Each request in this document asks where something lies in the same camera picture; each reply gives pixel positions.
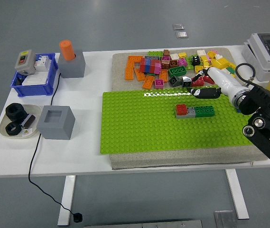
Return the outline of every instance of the table leg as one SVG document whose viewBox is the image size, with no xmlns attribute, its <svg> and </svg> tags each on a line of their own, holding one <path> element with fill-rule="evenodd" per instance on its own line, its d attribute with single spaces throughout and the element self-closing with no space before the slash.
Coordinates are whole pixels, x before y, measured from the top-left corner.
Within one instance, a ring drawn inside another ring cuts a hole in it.
<svg viewBox="0 0 270 228">
<path fill-rule="evenodd" d="M 76 181 L 76 176 L 74 175 L 66 176 L 65 178 L 61 204 L 67 209 L 71 209 L 72 207 L 75 181 Z M 70 212 L 60 206 L 58 226 L 68 226 L 69 217 L 70 217 Z"/>
<path fill-rule="evenodd" d="M 249 214 L 245 206 L 244 198 L 238 181 L 235 169 L 225 170 L 226 177 L 229 181 L 231 194 L 234 201 L 238 219 L 249 219 Z"/>
</svg>

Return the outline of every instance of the black nut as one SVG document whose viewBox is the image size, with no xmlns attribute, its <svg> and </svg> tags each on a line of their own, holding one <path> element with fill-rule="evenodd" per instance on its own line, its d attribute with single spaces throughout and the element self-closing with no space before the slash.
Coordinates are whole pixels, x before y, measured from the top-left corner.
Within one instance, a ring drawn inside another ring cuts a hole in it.
<svg viewBox="0 0 270 228">
<path fill-rule="evenodd" d="M 18 124 L 22 123 L 27 117 L 27 112 L 24 107 L 19 103 L 12 103 L 5 109 L 6 116 L 12 121 Z"/>
<path fill-rule="evenodd" d="M 16 122 L 11 122 L 5 127 L 5 130 L 8 135 L 15 136 L 15 135 L 18 135 L 22 131 L 22 128 L 20 124 Z"/>
</svg>

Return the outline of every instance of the blue plastic crate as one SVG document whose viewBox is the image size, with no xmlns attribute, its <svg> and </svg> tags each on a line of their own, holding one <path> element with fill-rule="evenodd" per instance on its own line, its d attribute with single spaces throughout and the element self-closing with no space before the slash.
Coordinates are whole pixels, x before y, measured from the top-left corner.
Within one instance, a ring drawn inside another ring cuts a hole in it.
<svg viewBox="0 0 270 228">
<path fill-rule="evenodd" d="M 49 96 L 53 94 L 55 76 L 58 70 L 55 53 L 36 54 L 36 60 L 38 60 L 39 56 L 48 56 L 51 60 L 46 83 L 43 85 L 16 85 L 17 78 L 22 78 L 22 75 L 16 72 L 11 81 L 10 87 L 17 91 L 19 97 L 36 95 Z"/>
</svg>

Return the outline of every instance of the gray felt mat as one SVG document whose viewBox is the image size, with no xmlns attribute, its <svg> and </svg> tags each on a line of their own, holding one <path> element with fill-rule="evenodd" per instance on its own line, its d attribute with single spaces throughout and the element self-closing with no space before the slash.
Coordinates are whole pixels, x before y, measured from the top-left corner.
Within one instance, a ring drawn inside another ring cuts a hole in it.
<svg viewBox="0 0 270 228">
<path fill-rule="evenodd" d="M 233 57 L 227 48 L 205 48 L 207 53 L 209 50 L 216 50 L 220 55 L 228 61 L 234 63 Z M 196 55 L 197 50 L 171 50 L 170 53 L 186 52 L 188 56 Z M 124 70 L 128 60 L 128 56 L 145 56 L 147 52 L 120 53 L 112 57 L 112 90 L 127 91 L 142 89 L 143 82 L 138 82 L 134 75 L 133 81 L 124 79 Z M 194 77 L 196 74 L 193 70 L 188 71 L 186 76 Z M 199 164 L 234 164 L 252 161 L 267 160 L 267 157 L 254 145 L 251 146 L 231 146 L 220 148 L 206 148 L 193 150 L 175 150 L 175 151 L 159 151 L 159 152 L 138 152 L 110 154 L 112 169 L 131 169 L 146 168 L 160 166 L 186 166 Z"/>
</svg>

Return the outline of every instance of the robotic arm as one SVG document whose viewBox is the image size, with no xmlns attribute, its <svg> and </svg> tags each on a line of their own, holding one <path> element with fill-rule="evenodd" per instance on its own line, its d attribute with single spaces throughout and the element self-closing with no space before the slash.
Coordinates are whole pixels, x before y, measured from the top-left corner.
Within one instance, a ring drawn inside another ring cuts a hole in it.
<svg viewBox="0 0 270 228">
<path fill-rule="evenodd" d="M 244 80 L 238 74 L 238 68 L 243 65 L 247 65 L 253 70 L 251 79 L 255 77 L 255 69 L 247 63 L 236 67 L 235 72 L 242 81 L 246 82 L 245 86 L 224 71 L 210 67 L 199 72 L 193 80 L 195 81 L 202 74 L 208 75 L 219 88 L 193 89 L 188 87 L 188 91 L 200 99 L 218 98 L 222 93 L 229 97 L 231 104 L 242 114 L 253 114 L 248 120 L 248 124 L 243 127 L 242 133 L 270 159 L 270 91 L 250 80 Z M 252 85 L 253 89 L 250 90 L 248 85 Z"/>
</svg>

